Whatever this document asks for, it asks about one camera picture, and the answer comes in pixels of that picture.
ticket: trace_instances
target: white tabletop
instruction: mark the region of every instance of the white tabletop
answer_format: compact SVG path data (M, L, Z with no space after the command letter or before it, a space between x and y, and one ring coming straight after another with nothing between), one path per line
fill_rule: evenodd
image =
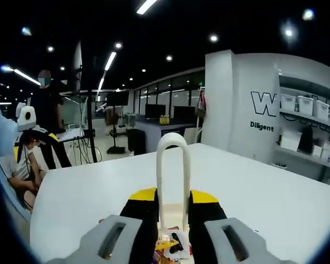
M330 233L330 186L203 144L189 146L191 188L219 199L282 260L306 263ZM182 151L163 155L164 203L183 199ZM51 170L37 196L30 244L42 261L66 257L138 190L156 186L156 153Z
M67 129L64 133L57 134L56 137L60 142L66 142L70 140L81 139L84 137L84 133L82 128L72 128Z

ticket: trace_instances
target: white shelving unit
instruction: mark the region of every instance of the white shelving unit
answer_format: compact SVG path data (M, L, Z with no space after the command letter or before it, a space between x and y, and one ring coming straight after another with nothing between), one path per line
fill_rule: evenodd
M298 91L302 91L302 92L308 92L308 93L315 94L315 95L318 95L318 96L321 96L321 97L324 97L324 98L327 98L330 100L330 85L321 84L314 80L302 79L295 75L283 74L283 73L279 73L279 81L280 81L280 87L285 87L285 88L298 90ZM330 128L329 121L318 119L312 115L307 115L307 114L299 113L296 111L288 111L285 109L280 109L280 114L287 114L287 115L294 116L297 118L306 119L313 123L325 125L326 127ZM281 148L278 145L275 146L275 151L286 153L288 155L302 158L302 159L308 160L310 162L317 163L324 167L330 168L329 162L324 161L320 158L313 157L311 155L302 153L302 152L292 151L292 150L288 150L286 148Z

